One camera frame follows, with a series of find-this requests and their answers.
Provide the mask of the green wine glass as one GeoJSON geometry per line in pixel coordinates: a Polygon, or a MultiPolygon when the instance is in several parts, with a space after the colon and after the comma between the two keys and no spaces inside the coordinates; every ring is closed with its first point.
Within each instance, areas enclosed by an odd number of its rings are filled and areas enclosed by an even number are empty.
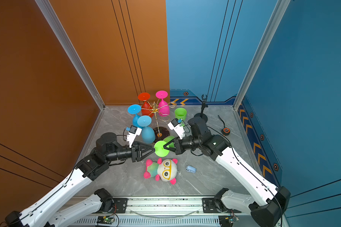
{"type": "Polygon", "coordinates": [[[187,117],[187,110],[179,107],[175,110],[175,118],[177,118],[178,120],[183,120],[186,121],[186,117],[187,117]]]}
{"type": "Polygon", "coordinates": [[[174,138],[175,138],[174,136],[168,136],[164,138],[162,141],[156,142],[154,145],[155,154],[161,158],[166,157],[170,151],[168,149],[165,149],[164,145],[172,141],[174,138]]]}

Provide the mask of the blue wine glass front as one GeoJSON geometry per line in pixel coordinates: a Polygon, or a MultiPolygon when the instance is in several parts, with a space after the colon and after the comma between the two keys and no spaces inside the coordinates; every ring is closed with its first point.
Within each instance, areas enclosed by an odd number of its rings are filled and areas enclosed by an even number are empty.
{"type": "Polygon", "coordinates": [[[152,123],[151,117],[144,115],[139,117],[137,124],[142,128],[141,136],[143,142],[146,144],[151,144],[155,141],[155,133],[149,125],[152,123]]]}

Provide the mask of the green wine glass front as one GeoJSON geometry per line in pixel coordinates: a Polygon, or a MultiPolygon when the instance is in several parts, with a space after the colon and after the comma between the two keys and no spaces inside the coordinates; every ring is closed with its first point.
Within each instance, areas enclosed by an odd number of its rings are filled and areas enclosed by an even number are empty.
{"type": "Polygon", "coordinates": [[[186,121],[186,117],[187,117],[187,110],[179,107],[175,110],[175,118],[177,118],[178,120],[183,120],[186,121]]]}

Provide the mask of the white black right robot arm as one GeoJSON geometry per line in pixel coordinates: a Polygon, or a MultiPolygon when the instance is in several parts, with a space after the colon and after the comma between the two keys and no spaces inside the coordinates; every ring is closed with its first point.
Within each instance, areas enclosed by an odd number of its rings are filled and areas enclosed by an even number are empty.
{"type": "Polygon", "coordinates": [[[181,155],[185,151],[199,149],[213,161],[230,172],[249,192],[249,196],[237,194],[227,188],[221,189],[215,196],[215,206],[220,212],[234,210],[250,215],[260,227],[277,227],[283,225],[283,215],[288,207],[290,191],[277,187],[255,171],[235,151],[230,141],[223,135],[213,135],[201,117],[188,120],[190,135],[185,134],[181,120],[175,118],[168,123],[168,128],[177,133],[177,138],[164,148],[181,155]]]}

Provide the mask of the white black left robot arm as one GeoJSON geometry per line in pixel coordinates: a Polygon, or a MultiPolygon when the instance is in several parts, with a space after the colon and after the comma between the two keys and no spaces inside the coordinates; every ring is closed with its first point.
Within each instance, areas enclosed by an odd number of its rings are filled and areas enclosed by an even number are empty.
{"type": "Polygon", "coordinates": [[[5,218],[5,224],[8,227],[67,227],[93,212],[107,212],[113,208],[114,201],[105,189],[97,190],[68,209],[60,211],[60,208],[110,166],[121,165],[127,159],[142,161],[154,151],[151,145],[139,141],[131,146],[121,146],[115,133],[104,133],[91,153],[80,160],[62,182],[32,206],[21,212],[11,212],[5,218]]]}

